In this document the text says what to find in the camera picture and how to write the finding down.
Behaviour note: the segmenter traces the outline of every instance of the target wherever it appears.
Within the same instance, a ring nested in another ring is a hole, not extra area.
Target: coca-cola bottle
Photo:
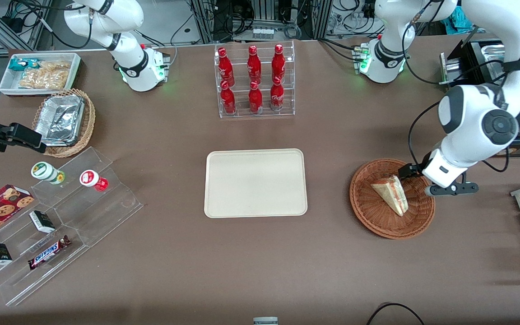
[[[272,58],[272,80],[279,77],[280,82],[284,81],[284,70],[286,59],[284,58],[284,47],[281,44],[274,46],[274,57]]]
[[[258,82],[250,82],[248,99],[250,100],[250,112],[253,115],[262,114],[262,93],[258,89]]]
[[[270,88],[270,108],[273,111],[281,111],[284,103],[284,88],[280,77],[274,77]]]
[[[226,80],[229,87],[234,86],[234,70],[232,63],[226,55],[226,49],[221,47],[218,49],[218,55],[220,60],[218,62],[218,68],[220,70],[220,76],[222,80]]]
[[[256,45],[251,45],[248,48],[248,75],[250,81],[255,81],[260,84],[262,79],[262,64],[260,58],[258,58],[258,49]]]
[[[220,91],[220,98],[222,100],[224,111],[227,115],[234,115],[236,113],[236,101],[234,99],[234,93],[230,89],[226,80],[222,80],[222,82],[220,82],[220,88],[222,88]]]

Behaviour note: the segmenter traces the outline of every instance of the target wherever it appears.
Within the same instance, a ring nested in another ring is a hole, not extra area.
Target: gray floor
[[[170,43],[172,35],[178,28],[190,17],[190,7],[184,0],[138,0],[144,11],[144,24],[139,28],[139,31],[146,34],[162,43]],[[66,6],[72,3],[70,0],[54,1],[54,6]],[[64,13],[58,11],[51,11],[47,17],[47,22],[51,25],[54,32],[66,43],[72,45],[82,45],[85,42],[85,37],[74,34],[65,24]],[[140,43],[150,44],[143,37],[133,33]],[[174,43],[190,44],[200,39],[198,29],[194,17],[176,33],[174,36]],[[39,50],[69,50],[65,46],[54,40],[52,43],[50,34],[44,31],[37,47]],[[100,49],[101,46],[93,41],[90,41],[85,49]]]

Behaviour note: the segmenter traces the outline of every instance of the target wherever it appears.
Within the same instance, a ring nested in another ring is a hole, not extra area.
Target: brown table surface
[[[458,39],[419,37],[415,72],[436,80],[439,53]],[[0,323],[220,325],[278,316],[282,325],[354,325],[394,301],[427,324],[520,324],[520,216],[509,195],[520,188],[520,158],[503,174],[471,168],[481,190],[438,198],[435,220],[417,238],[380,238],[355,218],[349,181],[375,158],[411,161],[410,123],[444,90],[408,70],[375,84],[316,41],[295,46],[297,115],[270,120],[218,117],[213,46],[180,48],[169,82],[148,93],[122,82],[107,51],[79,52],[76,86],[97,110],[90,144],[145,207],[19,306],[0,298]],[[31,125],[41,100],[2,95],[0,123]],[[424,117],[413,135],[417,155],[443,135],[435,112]],[[207,218],[206,156],[274,148],[304,153],[308,212]],[[0,153],[0,187],[34,185],[29,169],[41,159],[24,148]],[[416,320],[393,307],[375,323]]]

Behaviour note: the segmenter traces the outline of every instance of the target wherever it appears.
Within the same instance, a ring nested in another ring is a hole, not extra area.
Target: wicker basket
[[[398,175],[404,161],[377,159],[361,166],[350,184],[350,202],[357,218],[371,231],[390,239],[406,239],[421,234],[435,216],[435,198],[425,194],[429,185],[425,177],[402,181],[409,209],[399,216],[374,191],[370,183],[390,175]]]
[[[57,94],[53,94],[51,95],[51,97],[67,95],[78,95],[85,99],[85,108],[83,112],[83,117],[81,119],[79,140],[76,142],[76,144],[70,147],[47,147],[44,154],[48,156],[53,156],[55,158],[66,158],[69,156],[73,156],[74,154],[77,154],[81,150],[85,149],[89,142],[89,139],[91,138],[91,134],[93,132],[93,124],[95,123],[95,107],[93,107],[93,103],[83,91],[78,89],[70,89]],[[33,119],[33,123],[31,124],[31,128],[33,130],[35,130],[37,121],[39,121],[39,114],[41,114],[42,108],[43,103],[39,105],[39,109],[37,110],[37,113],[35,113],[35,119]]]

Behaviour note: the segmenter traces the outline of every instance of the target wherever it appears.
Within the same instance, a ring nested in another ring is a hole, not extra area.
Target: snickers bar
[[[71,242],[68,239],[68,235],[65,235],[64,238],[56,241],[53,245],[51,245],[51,247],[45,249],[45,251],[42,251],[40,255],[37,255],[34,259],[27,261],[27,263],[29,263],[29,268],[35,269],[36,267],[39,267],[41,264],[51,259],[53,255],[59,253],[62,249],[69,245],[71,245]]]

